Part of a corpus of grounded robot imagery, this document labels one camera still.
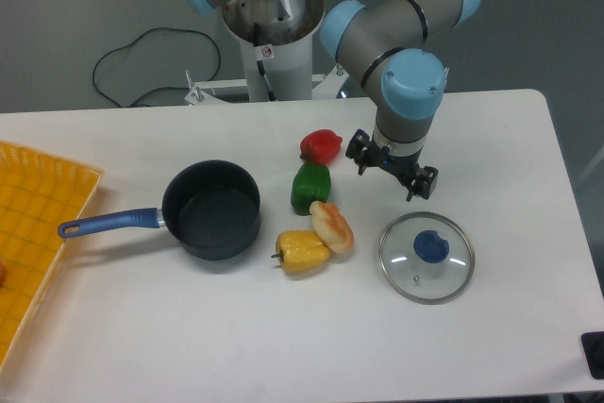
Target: saucepan handle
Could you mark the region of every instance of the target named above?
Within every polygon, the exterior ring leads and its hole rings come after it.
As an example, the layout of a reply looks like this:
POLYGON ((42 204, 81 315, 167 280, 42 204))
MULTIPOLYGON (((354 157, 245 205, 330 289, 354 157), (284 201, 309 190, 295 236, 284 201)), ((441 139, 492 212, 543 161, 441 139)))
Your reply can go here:
POLYGON ((161 210, 157 208, 143 208, 103 214, 86 219, 76 219, 59 226, 61 238, 75 238, 90 235, 101 231, 114 230, 124 227, 160 228, 163 227, 161 210))

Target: green bell pepper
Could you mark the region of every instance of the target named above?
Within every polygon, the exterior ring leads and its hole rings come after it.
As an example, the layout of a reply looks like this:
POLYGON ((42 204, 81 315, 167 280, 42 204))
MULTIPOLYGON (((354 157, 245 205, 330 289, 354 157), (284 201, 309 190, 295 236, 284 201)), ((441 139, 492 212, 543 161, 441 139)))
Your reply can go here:
POLYGON ((315 200, 327 202, 331 191, 331 176, 325 164, 305 162, 292 184, 292 207, 301 215, 310 214, 310 204, 315 200))

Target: red bell pepper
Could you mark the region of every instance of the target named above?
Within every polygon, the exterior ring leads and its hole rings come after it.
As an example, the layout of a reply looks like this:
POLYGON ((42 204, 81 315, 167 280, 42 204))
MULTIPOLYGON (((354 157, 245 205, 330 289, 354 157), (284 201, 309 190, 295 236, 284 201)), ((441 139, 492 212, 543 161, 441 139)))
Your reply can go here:
POLYGON ((342 138, 331 129, 314 131, 300 143, 300 158, 305 162, 328 165, 342 147, 342 138))

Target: bell pepper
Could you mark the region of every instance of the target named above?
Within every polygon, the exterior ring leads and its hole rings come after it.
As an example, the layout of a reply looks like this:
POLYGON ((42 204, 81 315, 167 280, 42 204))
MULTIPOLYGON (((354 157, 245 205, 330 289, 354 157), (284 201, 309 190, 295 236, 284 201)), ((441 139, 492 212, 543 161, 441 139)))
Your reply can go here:
POLYGON ((330 191, 331 175, 327 166, 305 162, 292 183, 292 207, 298 214, 310 214, 310 204, 315 200, 327 202, 330 191))
POLYGON ((342 138, 331 129, 314 131, 300 143, 300 158, 305 162, 328 165, 342 147, 342 138))
POLYGON ((276 254, 286 273, 299 273, 321 266, 329 258, 329 249, 321 238, 308 230, 284 231, 277 237, 276 254))

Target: white table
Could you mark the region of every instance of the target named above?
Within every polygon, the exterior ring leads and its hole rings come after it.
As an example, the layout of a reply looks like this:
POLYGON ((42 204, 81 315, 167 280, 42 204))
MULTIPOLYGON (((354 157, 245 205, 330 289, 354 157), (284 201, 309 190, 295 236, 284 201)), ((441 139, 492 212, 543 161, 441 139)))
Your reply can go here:
POLYGON ((332 200, 355 231, 347 260, 287 277, 277 234, 310 228, 289 205, 299 141, 373 128, 366 99, 0 115, 0 138, 106 171, 86 214, 154 207, 187 165, 232 160, 258 181, 260 236, 205 262, 167 230, 70 240, 67 258, 2 376, 15 401, 357 402, 604 389, 579 336, 604 301, 544 98, 448 94, 421 157, 429 201, 341 156, 332 200), (387 283, 378 240, 394 218, 458 223, 476 270, 453 301, 413 303, 387 283))

